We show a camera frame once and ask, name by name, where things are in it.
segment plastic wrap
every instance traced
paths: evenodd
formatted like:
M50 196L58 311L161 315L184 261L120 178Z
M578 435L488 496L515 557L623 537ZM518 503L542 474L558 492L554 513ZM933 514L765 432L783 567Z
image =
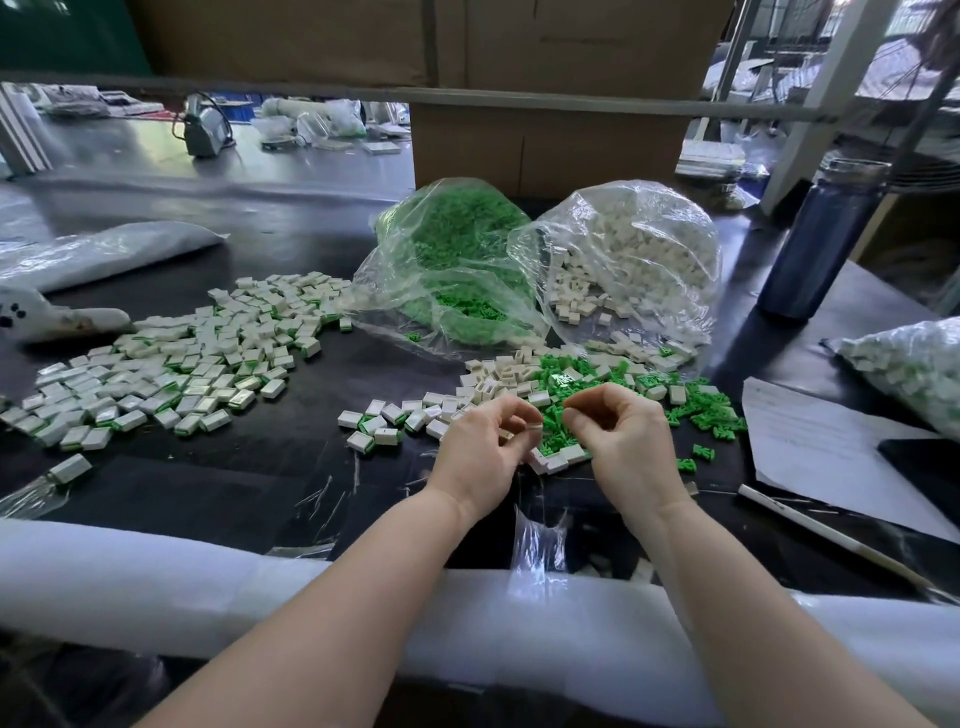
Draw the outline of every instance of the plastic wrap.
M833 347L876 389L960 442L960 317L844 339Z
M531 255L538 251L540 255ZM699 345L709 341L720 292L719 234L709 216L658 182L609 182L574 192L510 235L510 255L536 290L543 315L568 344L621 329ZM552 310L572 286L606 295L577 326Z
M377 247L353 276L354 323L441 356L542 341L548 326L507 234L529 223L486 182L448 179L372 220Z
M88 235L35 242L0 240L0 284L59 291L223 242L181 222L128 223Z

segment cardboard box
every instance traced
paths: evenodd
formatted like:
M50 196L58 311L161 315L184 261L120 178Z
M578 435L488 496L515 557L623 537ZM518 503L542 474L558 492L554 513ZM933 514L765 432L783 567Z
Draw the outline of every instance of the cardboard box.
M729 0L459 0L436 6L450 88L696 99ZM479 177L511 197L561 199L621 179L670 183L688 119L411 107L417 186Z
M333 85L435 85L421 0L127 0L162 76Z

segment metal rod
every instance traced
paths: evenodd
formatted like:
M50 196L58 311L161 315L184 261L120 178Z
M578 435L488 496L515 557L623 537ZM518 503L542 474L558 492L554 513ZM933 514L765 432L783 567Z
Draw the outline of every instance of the metal rod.
M730 41L730 52L727 54L727 60L724 62L723 71L720 74L720 81L713 91L714 101L726 101L730 95L730 89L733 88L733 78L736 76L736 69L740 66L740 60L743 58L743 49L747 46L747 40L756 23L756 14L760 11L762 0L744 0L740 7L740 15L736 18L736 26L733 29L733 38Z
M730 104L712 101L675 101L670 99L629 99L616 96L575 96L562 93L526 93L521 91L483 91L466 88L420 88L398 86L375 88L305 83L199 81L164 77L108 76L99 74L59 74L31 71L4 71L5 80L17 83L86 84L99 87L145 88L192 93L194 91L236 91L239 93L275 93L289 96L325 96L361 101L397 101L408 104L484 107L495 109L549 109L590 111L594 113L630 113L648 116L722 117L733 119L780 119L812 124L832 124L839 120L836 111L821 112L813 107L777 104Z
M947 94L953 89L953 84L956 82L958 75L960 75L960 52L955 54L955 58L944 69L943 73L940 74L937 84L933 87L933 90L930 91L930 95L917 111L917 115L913 117L910 126L906 128L906 132L903 134L903 138L900 140L900 144L897 146L897 151L894 153L894 158L891 162L891 180L894 180L898 174L905 172L910 166L910 157L917 150L917 145L920 144L920 140L924 138L927 128L933 122L937 111L940 110L944 100L947 98Z

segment pile of green plastic pieces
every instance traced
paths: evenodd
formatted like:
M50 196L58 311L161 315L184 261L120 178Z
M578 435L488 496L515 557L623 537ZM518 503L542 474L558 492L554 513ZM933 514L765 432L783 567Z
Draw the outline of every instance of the pile of green plastic pieces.
M574 379L564 374L564 370L573 368L582 379ZM540 383L540 389L550 395L553 404L542 411L543 439L540 443L540 452L552 455L568 445L576 445L577 439L564 427L564 400L571 395L590 387L596 387L606 381L620 384L628 389L634 389L643 394L651 387L658 385L681 384L680 375L676 372L663 374L651 372L647 375L635 376L634 386L624 377L627 374L627 362L621 362L611 369L604 378L596 377L596 369L585 359L572 356L542 356L540 369L535 379ZM718 440L735 440L736 433L747 429L747 421L738 417L731 408L730 398L724 394L706 394L700 392L700 386L709 384L703 377L684 384L686 389L686 404L665 409L666 420L672 427L679 427L681 419L687 417L698 428L709 431ZM704 460L712 460L714 450L695 446L693 454ZM691 458L679 459L678 469L682 472L696 472L696 463Z
M497 189L469 179L434 182L384 211L374 223L383 255L400 279L416 278L427 294L405 303L403 313L458 341L503 340L516 319L510 306L536 314L534 292L507 253L510 231L529 222Z

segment white paper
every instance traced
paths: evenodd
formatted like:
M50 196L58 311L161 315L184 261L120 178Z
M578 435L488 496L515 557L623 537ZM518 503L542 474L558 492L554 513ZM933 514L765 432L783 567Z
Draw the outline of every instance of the white paper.
M743 412L761 483L960 544L960 529L876 451L939 435L753 378Z

